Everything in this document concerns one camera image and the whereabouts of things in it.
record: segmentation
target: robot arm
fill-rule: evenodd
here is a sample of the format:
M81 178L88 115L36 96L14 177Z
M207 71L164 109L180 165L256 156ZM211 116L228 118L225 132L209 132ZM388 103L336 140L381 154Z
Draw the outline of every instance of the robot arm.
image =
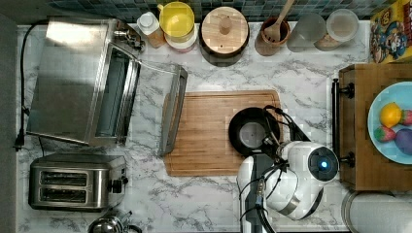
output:
M240 191L242 232L275 232L266 208L293 220L310 216L318 207L323 188L338 171L336 155L312 142L291 142L279 149L287 164L274 164L266 154L249 156L242 163Z

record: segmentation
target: dark tile backsplash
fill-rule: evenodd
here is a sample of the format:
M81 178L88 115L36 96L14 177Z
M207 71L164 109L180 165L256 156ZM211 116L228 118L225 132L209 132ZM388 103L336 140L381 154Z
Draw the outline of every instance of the dark tile backsplash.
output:
M143 13L153 12L158 16L157 4L175 0L48 0L52 7L84 11L136 22ZM288 20L298 20L306 13L317 13L327 18L337 9L350 9L360 19L368 19L395 0L296 0L288 14ZM191 6L196 22L200 22L213 9L227 6L242 12L248 21L265 21L282 10L286 0L182 0Z

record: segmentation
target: marble countertop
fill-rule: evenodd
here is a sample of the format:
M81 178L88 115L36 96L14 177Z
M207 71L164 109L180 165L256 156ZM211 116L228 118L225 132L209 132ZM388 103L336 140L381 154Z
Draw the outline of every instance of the marble countertop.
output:
M250 41L242 58L224 68L210 65L202 57L198 44L185 54L167 45L157 50L148 46L140 58L181 64L189 73L187 92L274 89L279 93L282 108L311 140L330 147L331 81L337 78L339 69L367 60L368 25L362 21L356 38L334 51L310 49L295 53L283 45L275 55L263 57L254 48L260 23L250 23ZM21 27L18 31L19 45L26 30L27 27ZM45 28L39 27L28 39L24 67L26 106L30 106L32 99L44 36ZM148 123L156 122L156 116L145 119ZM134 128L131 125L131 133L137 136L128 138L125 147L91 148L42 141L46 154L76 150L124 155L129 183L118 208L132 211L132 223L144 232L240 231L235 176L169 177L162 159L155 155L156 143L148 140L154 137L157 129L148 126L139 131L138 127ZM27 204L29 166L40 156L38 139L27 136L24 149L17 154L18 232L86 232L103 214L36 211ZM279 232L345 231L340 207L347 192L336 180L326 186L322 203L311 216L293 221L270 211L270 220Z

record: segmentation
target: blue plate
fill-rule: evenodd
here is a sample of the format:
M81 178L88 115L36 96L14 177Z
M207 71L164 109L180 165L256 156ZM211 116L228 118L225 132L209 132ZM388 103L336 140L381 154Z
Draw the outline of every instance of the blue plate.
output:
M412 110L412 82L403 82L390 85L382 90L378 96L376 96L370 106L369 115L367 116L367 129L369 131L369 137L372 140L373 145L375 145L375 148L385 157L397 163L412 164L412 155L400 151L400 149L396 146L395 141L381 143L373 136L373 131L382 125L379 119L382 108L392 102L396 102L402 110ZM402 128L412 129L412 126L397 124L392 127L394 132L397 132Z

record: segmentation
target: kettle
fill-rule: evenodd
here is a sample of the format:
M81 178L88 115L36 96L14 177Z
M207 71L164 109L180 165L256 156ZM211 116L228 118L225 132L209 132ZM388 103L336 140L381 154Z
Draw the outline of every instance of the kettle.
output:
M136 225L130 224L131 211L125 213L121 210L110 209L104 216L95 220L89 227L88 233L128 233L134 230L142 233Z

